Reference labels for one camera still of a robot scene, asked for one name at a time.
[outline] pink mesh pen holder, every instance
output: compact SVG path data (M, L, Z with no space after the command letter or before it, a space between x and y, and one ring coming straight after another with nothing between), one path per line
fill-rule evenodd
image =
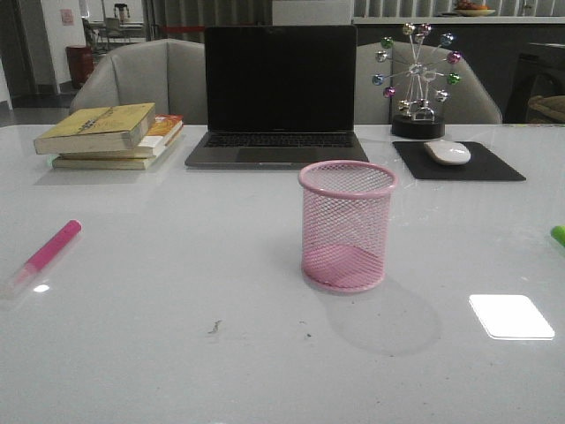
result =
M338 292L380 283L396 176L372 163L328 161L306 166L298 181L304 187L305 274Z

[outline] ferris wheel ornament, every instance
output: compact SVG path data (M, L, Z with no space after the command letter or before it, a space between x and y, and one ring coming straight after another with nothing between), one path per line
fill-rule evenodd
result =
M411 58L408 64L398 61L391 57L389 51L394 45L391 37L384 37L380 40L382 49L375 53L375 60L378 63L392 60L406 64L407 70L392 75L375 73L373 84L383 86L390 81L390 85L385 86L382 94L388 99L395 100L398 113L393 116L391 132L400 137L410 139L436 139L445 134L443 118L438 116L433 109L433 102L444 103L449 99L449 92L446 89L437 87L437 83L444 79L446 86L453 86L460 82L461 77L455 72L455 65L461 60L462 55L459 51L450 51L447 55L446 48L454 41L455 36L451 33L441 35L440 45L427 55L421 51L424 40L432 32L429 24L414 25L406 23L403 25L403 34L408 36L411 45ZM442 73L437 67L441 64L448 64L449 72Z

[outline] black screen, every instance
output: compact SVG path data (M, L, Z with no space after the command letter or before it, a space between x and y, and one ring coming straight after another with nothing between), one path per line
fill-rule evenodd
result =
M205 44L210 130L352 130L354 26L211 26Z

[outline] laptop trackpad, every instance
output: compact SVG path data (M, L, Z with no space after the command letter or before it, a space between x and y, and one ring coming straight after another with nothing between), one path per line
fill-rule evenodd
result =
M239 163L314 163L315 148L241 148Z

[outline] pink highlighter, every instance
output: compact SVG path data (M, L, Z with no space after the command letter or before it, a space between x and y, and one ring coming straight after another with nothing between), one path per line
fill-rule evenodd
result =
M37 274L79 233L81 228L79 221L74 219L69 221L50 241L35 252L13 276L0 285L0 299L16 299Z

